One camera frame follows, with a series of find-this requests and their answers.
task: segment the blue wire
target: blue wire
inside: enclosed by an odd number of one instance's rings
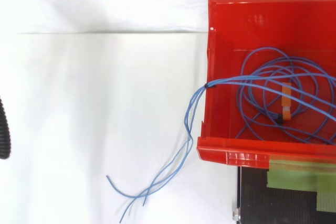
[[[279,54],[281,54],[282,57],[276,58],[274,60],[271,60],[271,61],[261,65],[260,68],[255,70],[250,75],[244,75],[244,69],[245,69],[245,65],[246,65],[248,59],[251,56],[253,56],[255,53],[257,53],[259,51],[262,51],[262,50],[276,51]],[[287,63],[289,65],[288,66],[278,65],[279,63],[281,63],[281,64],[284,64],[284,63],[286,64]],[[307,65],[311,68],[315,68],[320,73],[310,72],[307,68],[303,67],[303,65]],[[295,73],[296,69],[299,69],[299,70],[303,71],[304,73]],[[301,83],[299,77],[310,77],[312,79],[312,81],[314,83],[314,86],[315,86],[315,93],[314,94],[309,94],[309,93],[303,91],[302,83]],[[324,77],[324,78],[327,79],[328,84],[330,86],[330,91],[331,91],[331,102],[327,102],[327,101],[322,100],[318,97],[319,85],[318,85],[318,82],[317,82],[315,77]],[[277,79],[289,79],[289,82],[294,83],[297,88],[295,88],[293,86],[290,86],[290,85],[283,84],[282,82],[279,82]],[[258,80],[265,80],[265,84],[263,86],[261,86],[261,85],[253,83],[254,81],[258,81]],[[336,109],[336,105],[334,104],[335,94],[334,94],[334,89],[333,89],[333,88],[336,88],[336,82],[335,81],[336,81],[335,77],[332,77],[332,76],[328,75],[318,64],[316,64],[315,62],[313,62],[311,60],[301,58],[301,57],[289,57],[286,53],[284,53],[283,51],[281,51],[277,48],[263,47],[263,48],[258,48],[258,49],[254,50],[254,51],[252,51],[248,54],[248,56],[245,58],[242,66],[241,66],[240,76],[210,81],[210,82],[207,83],[207,86],[212,87],[214,85],[219,85],[219,84],[230,84],[230,85],[238,85],[239,86],[239,88],[237,90],[237,94],[236,94],[236,103],[237,103],[239,112],[240,112],[240,114],[241,114],[241,116],[242,116],[242,118],[245,122],[245,126],[237,134],[236,138],[239,138],[239,136],[242,134],[242,132],[245,129],[249,129],[255,135],[255,137],[262,140],[262,138],[250,126],[252,123],[255,123],[255,124],[258,124],[258,125],[265,126],[265,127],[276,127],[278,129],[281,129],[287,135],[289,135],[289,136],[291,136],[291,137],[293,137],[293,138],[295,138],[295,139],[297,139],[301,142],[304,142],[304,143],[309,143],[309,140],[312,137],[314,137],[314,138],[322,140],[322,141],[324,141],[328,144],[334,144],[333,139],[336,137],[336,132],[328,140],[318,136],[317,134],[321,131],[321,129],[326,124],[328,119],[331,119],[331,120],[336,122],[336,118],[331,115],[332,110]],[[300,94],[300,98],[296,98],[296,97],[293,97],[291,95],[284,94],[280,91],[268,88],[267,84],[269,82],[275,83],[275,84],[280,85],[280,86],[288,87],[291,90],[294,90],[294,91],[298,92]],[[257,100],[255,99],[252,88],[259,88],[259,89],[263,90],[262,91],[263,92],[262,93],[263,94],[262,95],[262,102],[263,102],[262,105],[260,105],[257,102]],[[123,193],[119,189],[117,189],[116,186],[114,185],[114,183],[112,182],[112,180],[110,179],[110,177],[108,175],[106,176],[109,183],[111,184],[112,188],[116,192],[118,192],[122,196],[125,196],[127,198],[132,199],[132,201],[126,207],[126,209],[125,209],[125,211],[124,211],[124,213],[123,213],[123,215],[120,219],[120,223],[121,223],[122,219],[124,218],[128,209],[130,208],[130,206],[134,203],[134,201],[136,199],[144,198],[143,205],[142,205],[142,206],[144,206],[148,196],[152,195],[153,193],[155,193],[155,192],[159,191],[161,188],[163,188],[182,168],[182,166],[183,166],[183,164],[184,164],[184,162],[185,162],[185,160],[186,160],[188,154],[190,153],[190,151],[193,147],[193,144],[194,144],[194,139],[191,136],[191,130],[192,130],[192,127],[193,127],[193,122],[194,122],[195,112],[196,112],[198,102],[199,102],[199,100],[200,100],[200,98],[201,98],[201,96],[202,96],[202,94],[204,93],[205,90],[206,90],[205,87],[201,87],[193,94],[193,96],[190,99],[188,108],[186,110],[186,113],[185,113],[185,116],[184,116],[184,126],[185,126],[185,129],[187,131],[187,140],[182,144],[182,146],[177,151],[177,153],[172,158],[172,160],[159,171],[159,173],[152,180],[149,187],[147,187],[145,190],[143,190],[138,195],[135,195],[135,196],[128,195],[128,194]],[[275,99],[273,99],[271,102],[266,103],[265,91],[275,93],[275,94],[277,94],[277,97]],[[313,109],[313,110],[325,115],[325,118],[324,118],[323,122],[321,123],[321,125],[313,133],[305,132],[305,131],[298,130],[298,129],[288,127],[288,126],[278,125],[277,122],[275,121],[277,119],[278,114],[273,112],[273,111],[269,111],[268,108],[273,103],[275,103],[279,98],[281,98],[282,96],[283,97],[288,97],[288,98],[290,98],[294,101],[297,101],[299,103],[299,105],[295,109],[295,111],[293,111],[291,113],[292,117],[296,116],[300,113],[303,113],[307,109]],[[309,103],[305,102],[304,97],[310,97],[310,98],[312,98],[312,100]],[[253,118],[248,117],[244,113],[243,106],[242,106],[243,99],[245,99],[249,104],[251,104],[252,106],[254,106],[257,109],[258,113]],[[316,101],[319,101],[321,103],[324,103],[324,104],[328,105],[330,107],[329,111],[326,112],[326,111],[323,111],[323,110],[315,107],[313,104]],[[260,123],[260,122],[256,121],[257,118],[260,115],[266,116],[268,119],[270,119],[270,122],[272,124],[265,124],[265,123]],[[298,132],[298,133],[302,133],[303,135],[306,135],[307,137],[306,138],[299,138],[299,137],[291,134],[288,131],[295,131],[295,132]],[[185,153],[184,153],[178,167],[157,182],[158,178],[163,174],[163,172],[165,170],[167,170],[171,165],[173,165],[175,160],[178,157],[180,157],[180,154],[182,153],[182,150],[185,150]]]

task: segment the green tape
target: green tape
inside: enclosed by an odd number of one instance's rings
[[[317,192],[317,211],[336,212],[336,165],[270,160],[267,187]]]
[[[317,178],[314,173],[297,170],[270,170],[267,173],[267,187],[317,191]]]
[[[316,210],[324,212],[336,212],[336,176],[318,176],[317,190]]]

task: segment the black cable tie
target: black cable tie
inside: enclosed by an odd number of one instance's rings
[[[284,117],[282,116],[282,114],[278,114],[278,118],[275,121],[278,125],[282,126],[284,122],[283,120],[284,120]]]
[[[209,86],[208,86],[208,83],[206,83],[206,84],[204,85],[204,87],[205,87],[205,89],[208,89],[208,88],[215,88],[216,85],[213,85],[213,86],[209,87]]]

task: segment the orange tag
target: orange tag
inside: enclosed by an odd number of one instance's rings
[[[283,82],[283,84],[292,86],[291,83],[288,82]],[[282,86],[282,92],[287,95],[291,95],[291,89],[289,87]],[[282,118],[284,121],[288,121],[291,119],[290,116],[290,104],[291,104],[291,99],[288,97],[281,97],[281,106],[282,106]]]

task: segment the metal screw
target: metal screw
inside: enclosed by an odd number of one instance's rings
[[[232,219],[234,221],[240,221],[240,208],[236,208],[233,212]]]

